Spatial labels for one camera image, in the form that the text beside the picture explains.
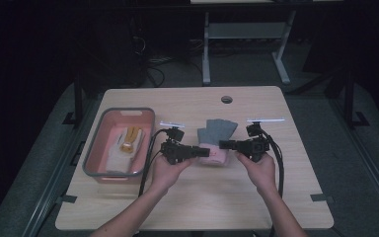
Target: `light wood table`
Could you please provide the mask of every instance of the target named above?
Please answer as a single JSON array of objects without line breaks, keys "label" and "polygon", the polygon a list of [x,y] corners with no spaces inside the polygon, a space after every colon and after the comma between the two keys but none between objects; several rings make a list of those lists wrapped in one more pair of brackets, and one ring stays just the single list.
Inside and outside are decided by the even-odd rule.
[{"label": "light wood table", "polygon": [[[233,103],[223,104],[230,96]],[[290,110],[277,87],[200,87],[170,89],[108,90],[101,102],[79,164],[69,196],[58,214],[56,227],[63,230],[96,229],[137,198],[138,185],[101,185],[82,170],[86,151],[103,111],[108,108],[148,107],[159,122],[184,123],[182,144],[198,145],[196,130],[207,119],[229,119],[239,126],[231,139],[249,138],[247,119],[285,118],[263,122],[262,128],[280,146],[285,167],[284,200],[303,228],[330,228],[334,221],[325,201],[312,201],[321,188],[310,164]],[[158,136],[154,153],[166,136]],[[187,168],[168,194],[158,203],[141,230],[243,230],[268,229],[271,220],[262,198],[233,152],[227,167],[194,164]]]}]

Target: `plastic bin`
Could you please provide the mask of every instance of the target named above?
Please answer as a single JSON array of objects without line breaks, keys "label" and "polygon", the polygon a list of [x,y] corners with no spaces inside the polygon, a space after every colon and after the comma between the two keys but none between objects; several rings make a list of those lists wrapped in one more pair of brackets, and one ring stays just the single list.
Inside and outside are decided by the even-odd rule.
[{"label": "plastic bin", "polygon": [[[83,170],[98,183],[118,184],[140,182],[150,137],[155,122],[155,113],[149,108],[111,108],[103,112],[87,151]],[[109,150],[115,140],[129,126],[143,130],[143,138],[125,172],[108,172],[106,169]]]}]

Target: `glove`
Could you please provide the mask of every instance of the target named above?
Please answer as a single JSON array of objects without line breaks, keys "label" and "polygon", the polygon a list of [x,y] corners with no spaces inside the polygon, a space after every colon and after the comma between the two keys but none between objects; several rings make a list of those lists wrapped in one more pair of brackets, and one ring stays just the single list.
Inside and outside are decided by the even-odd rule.
[{"label": "glove", "polygon": [[238,126],[237,123],[225,119],[208,119],[206,128],[197,130],[199,147],[209,148],[209,157],[199,157],[204,165],[226,166],[229,162],[229,150],[220,149],[220,140],[229,140]]}]

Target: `person's right arm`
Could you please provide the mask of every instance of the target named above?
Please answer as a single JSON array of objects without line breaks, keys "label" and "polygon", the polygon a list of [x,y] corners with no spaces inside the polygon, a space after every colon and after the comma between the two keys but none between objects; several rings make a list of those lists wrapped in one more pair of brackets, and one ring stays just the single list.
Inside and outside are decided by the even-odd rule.
[{"label": "person's right arm", "polygon": [[249,178],[263,197],[276,234],[279,237],[307,236],[291,210],[279,196],[275,184],[275,163],[272,157],[265,153],[258,163],[239,152],[236,152],[236,157],[246,167]]}]

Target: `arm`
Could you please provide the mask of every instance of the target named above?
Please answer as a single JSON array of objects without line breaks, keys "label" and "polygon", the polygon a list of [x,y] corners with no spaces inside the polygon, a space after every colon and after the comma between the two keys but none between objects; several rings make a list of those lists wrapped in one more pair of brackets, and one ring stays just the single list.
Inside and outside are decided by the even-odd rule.
[{"label": "arm", "polygon": [[280,237],[307,236],[291,210],[279,196],[275,184],[275,164],[272,157],[264,154],[258,163],[238,152],[236,157],[246,167],[249,178],[263,197],[276,234]]},{"label": "arm", "polygon": [[149,216],[155,205],[177,181],[180,173],[194,159],[188,159],[177,165],[170,165],[165,157],[155,160],[153,181],[150,188],[136,199],[128,208],[98,228],[91,236],[132,236]]}]

